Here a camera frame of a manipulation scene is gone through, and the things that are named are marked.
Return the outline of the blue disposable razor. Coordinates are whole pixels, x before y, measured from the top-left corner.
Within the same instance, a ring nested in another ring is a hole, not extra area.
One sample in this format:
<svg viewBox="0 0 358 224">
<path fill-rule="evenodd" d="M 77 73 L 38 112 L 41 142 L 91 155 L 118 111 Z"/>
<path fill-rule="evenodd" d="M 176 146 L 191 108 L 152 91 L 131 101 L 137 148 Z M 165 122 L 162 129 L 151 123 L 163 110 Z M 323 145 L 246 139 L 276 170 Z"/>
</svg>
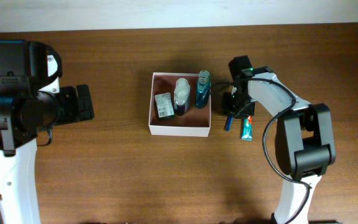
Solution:
<svg viewBox="0 0 358 224">
<path fill-rule="evenodd" d="M 233 116 L 229 115 L 227 117 L 226 124 L 225 124 L 225 127 L 224 127 L 225 131 L 230 131 L 231 130 L 232 121 L 233 121 Z"/>
</svg>

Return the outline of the green red toothpaste tube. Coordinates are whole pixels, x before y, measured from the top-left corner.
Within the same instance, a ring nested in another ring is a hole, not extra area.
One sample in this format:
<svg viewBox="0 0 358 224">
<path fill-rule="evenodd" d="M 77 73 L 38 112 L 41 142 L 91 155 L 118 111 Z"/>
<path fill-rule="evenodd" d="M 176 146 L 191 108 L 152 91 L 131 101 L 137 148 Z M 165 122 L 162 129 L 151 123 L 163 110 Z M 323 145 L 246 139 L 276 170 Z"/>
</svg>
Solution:
<svg viewBox="0 0 358 224">
<path fill-rule="evenodd" d="M 253 140 L 252 136 L 252 116 L 244 118 L 242 125 L 241 139 L 245 141 Z"/>
</svg>

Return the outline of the teal mouthwash bottle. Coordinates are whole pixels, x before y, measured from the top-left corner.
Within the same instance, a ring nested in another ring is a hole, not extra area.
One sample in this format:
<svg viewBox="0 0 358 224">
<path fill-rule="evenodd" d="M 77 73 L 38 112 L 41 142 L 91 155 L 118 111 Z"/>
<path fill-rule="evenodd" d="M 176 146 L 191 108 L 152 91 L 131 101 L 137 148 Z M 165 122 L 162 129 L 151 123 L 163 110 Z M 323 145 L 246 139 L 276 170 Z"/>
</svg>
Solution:
<svg viewBox="0 0 358 224">
<path fill-rule="evenodd" d="M 211 88 L 211 75 L 207 70 L 202 70 L 199 73 L 197 86 L 196 86 L 196 101 L 197 108 L 206 106 Z"/>
</svg>

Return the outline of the green white soap box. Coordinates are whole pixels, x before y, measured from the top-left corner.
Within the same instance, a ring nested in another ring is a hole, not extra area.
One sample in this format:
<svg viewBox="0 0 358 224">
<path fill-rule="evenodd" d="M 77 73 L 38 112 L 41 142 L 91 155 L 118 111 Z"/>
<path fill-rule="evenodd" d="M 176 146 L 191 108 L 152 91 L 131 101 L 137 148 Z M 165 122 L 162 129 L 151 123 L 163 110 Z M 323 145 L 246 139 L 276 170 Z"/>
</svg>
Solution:
<svg viewBox="0 0 358 224">
<path fill-rule="evenodd" d="M 159 118 L 170 118 L 175 115 L 171 94 L 169 92 L 155 95 L 154 99 L 157 105 L 157 114 Z"/>
</svg>

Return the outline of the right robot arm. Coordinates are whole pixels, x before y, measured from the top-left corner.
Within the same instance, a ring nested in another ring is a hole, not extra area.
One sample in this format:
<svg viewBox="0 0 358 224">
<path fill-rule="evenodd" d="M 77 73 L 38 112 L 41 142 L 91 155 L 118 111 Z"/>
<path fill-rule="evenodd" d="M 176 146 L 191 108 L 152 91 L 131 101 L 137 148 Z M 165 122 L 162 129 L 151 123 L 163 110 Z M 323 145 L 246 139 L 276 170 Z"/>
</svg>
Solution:
<svg viewBox="0 0 358 224">
<path fill-rule="evenodd" d="M 253 67 L 248 56 L 228 64 L 233 87 L 224 114 L 247 119 L 260 103 L 271 115 L 262 135 L 265 158 L 283 179 L 271 223 L 307 223 L 314 189 L 336 160 L 331 111 L 289 90 L 268 67 Z"/>
</svg>

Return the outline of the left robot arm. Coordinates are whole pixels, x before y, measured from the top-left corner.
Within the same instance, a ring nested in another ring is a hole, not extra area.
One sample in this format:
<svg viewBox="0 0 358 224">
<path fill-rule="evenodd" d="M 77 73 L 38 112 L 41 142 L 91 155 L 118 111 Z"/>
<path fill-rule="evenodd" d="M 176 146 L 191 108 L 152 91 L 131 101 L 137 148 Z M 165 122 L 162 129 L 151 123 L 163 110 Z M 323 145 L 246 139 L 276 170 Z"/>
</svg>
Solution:
<svg viewBox="0 0 358 224">
<path fill-rule="evenodd" d="M 62 60 L 51 46 L 0 40 L 0 223 L 39 223 L 37 137 L 94 118 L 87 85 L 59 84 Z"/>
</svg>

